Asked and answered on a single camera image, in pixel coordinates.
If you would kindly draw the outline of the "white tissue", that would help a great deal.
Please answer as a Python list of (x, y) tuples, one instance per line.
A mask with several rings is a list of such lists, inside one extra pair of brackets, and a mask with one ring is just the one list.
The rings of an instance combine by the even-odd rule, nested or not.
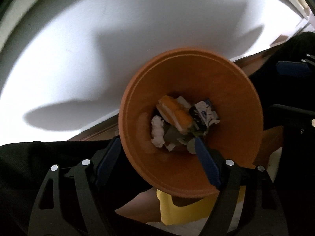
[(154, 116), (151, 120), (151, 142), (155, 147), (161, 148), (164, 141), (164, 120), (160, 116)]

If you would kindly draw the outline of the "orange plastic trash bin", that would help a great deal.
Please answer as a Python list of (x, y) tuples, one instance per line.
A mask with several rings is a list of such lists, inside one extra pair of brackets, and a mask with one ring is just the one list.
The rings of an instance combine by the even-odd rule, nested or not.
[(205, 50), (157, 55), (123, 94), (119, 134), (129, 162), (150, 185), (180, 198), (215, 193), (187, 145), (195, 137), (238, 166), (253, 168), (263, 134), (255, 87), (231, 61)]

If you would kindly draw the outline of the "blue white milk carton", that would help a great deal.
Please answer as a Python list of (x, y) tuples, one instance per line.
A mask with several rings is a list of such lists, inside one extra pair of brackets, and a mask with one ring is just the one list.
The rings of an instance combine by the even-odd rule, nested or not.
[(212, 109), (212, 103), (209, 99), (202, 100), (189, 109), (197, 129), (206, 131), (212, 124), (218, 124), (220, 119), (216, 111)]

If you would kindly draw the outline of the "orange white snack bag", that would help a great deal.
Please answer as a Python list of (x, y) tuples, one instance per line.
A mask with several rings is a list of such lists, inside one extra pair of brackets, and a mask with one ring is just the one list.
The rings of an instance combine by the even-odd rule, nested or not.
[(157, 110), (162, 118), (176, 127), (181, 134), (188, 134), (193, 126), (193, 118), (188, 110), (171, 96), (165, 95), (158, 100)]

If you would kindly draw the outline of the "green seaweed snack wrapper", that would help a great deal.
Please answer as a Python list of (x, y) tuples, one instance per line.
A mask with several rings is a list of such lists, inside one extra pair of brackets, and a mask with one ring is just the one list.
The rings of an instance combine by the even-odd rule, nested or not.
[(181, 134), (176, 127), (170, 126), (164, 133), (163, 138), (168, 151), (186, 151), (188, 143), (195, 136), (192, 133)]

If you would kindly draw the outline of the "yellow box under bin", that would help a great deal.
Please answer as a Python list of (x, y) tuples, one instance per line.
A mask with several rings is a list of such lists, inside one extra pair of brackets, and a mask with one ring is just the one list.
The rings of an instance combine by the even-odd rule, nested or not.
[(223, 211), (224, 222), (229, 222), (230, 230), (237, 228), (244, 206), (246, 186), (240, 186), (238, 190), (232, 193), (227, 200), (219, 199), (219, 191), (194, 200), (191, 204), (177, 206), (173, 201), (173, 197), (168, 193), (157, 190), (157, 198), (160, 203), (160, 212), (162, 223), (166, 225), (179, 225), (197, 221), (208, 217), (214, 212), (215, 204), (219, 204), (222, 208), (227, 204), (227, 209)]

